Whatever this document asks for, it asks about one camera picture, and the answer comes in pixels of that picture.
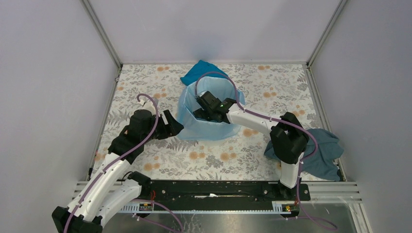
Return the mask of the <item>blue plastic trash bag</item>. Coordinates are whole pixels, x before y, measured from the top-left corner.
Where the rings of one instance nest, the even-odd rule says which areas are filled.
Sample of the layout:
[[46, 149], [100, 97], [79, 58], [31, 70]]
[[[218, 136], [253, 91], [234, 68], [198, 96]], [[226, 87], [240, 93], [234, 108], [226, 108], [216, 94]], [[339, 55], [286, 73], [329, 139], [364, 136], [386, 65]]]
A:
[[183, 90], [178, 101], [177, 121], [184, 128], [177, 137], [180, 140], [219, 141], [237, 135], [241, 129], [240, 125], [205, 121], [193, 115], [195, 110], [201, 108], [195, 97], [196, 87], [198, 94], [210, 91], [221, 101], [236, 98], [232, 83], [225, 78], [206, 76], [198, 83], [190, 84]]

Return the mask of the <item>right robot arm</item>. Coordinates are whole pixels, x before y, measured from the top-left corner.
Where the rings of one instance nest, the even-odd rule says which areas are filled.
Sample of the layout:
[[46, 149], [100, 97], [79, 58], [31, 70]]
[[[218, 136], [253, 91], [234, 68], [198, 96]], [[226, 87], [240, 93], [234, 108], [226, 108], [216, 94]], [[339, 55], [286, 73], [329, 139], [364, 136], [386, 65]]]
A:
[[269, 136], [274, 153], [281, 161], [279, 195], [285, 200], [297, 195], [302, 159], [313, 136], [302, 127], [294, 114], [286, 112], [279, 117], [266, 116], [248, 110], [237, 100], [226, 98], [221, 101], [209, 91], [197, 96], [196, 101], [200, 108], [193, 112], [195, 117], [241, 125]]

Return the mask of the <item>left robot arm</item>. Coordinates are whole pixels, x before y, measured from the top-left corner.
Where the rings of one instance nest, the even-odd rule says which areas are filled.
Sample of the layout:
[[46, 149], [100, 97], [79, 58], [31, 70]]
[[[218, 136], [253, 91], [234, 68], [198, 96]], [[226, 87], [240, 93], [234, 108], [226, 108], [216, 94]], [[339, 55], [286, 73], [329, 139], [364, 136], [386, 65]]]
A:
[[151, 140], [178, 135], [184, 126], [165, 110], [136, 110], [129, 124], [112, 141], [96, 174], [67, 207], [56, 207], [52, 219], [60, 233], [101, 233], [109, 220], [134, 198], [149, 197], [150, 178], [133, 172], [132, 177], [110, 193], [116, 180], [144, 151]]

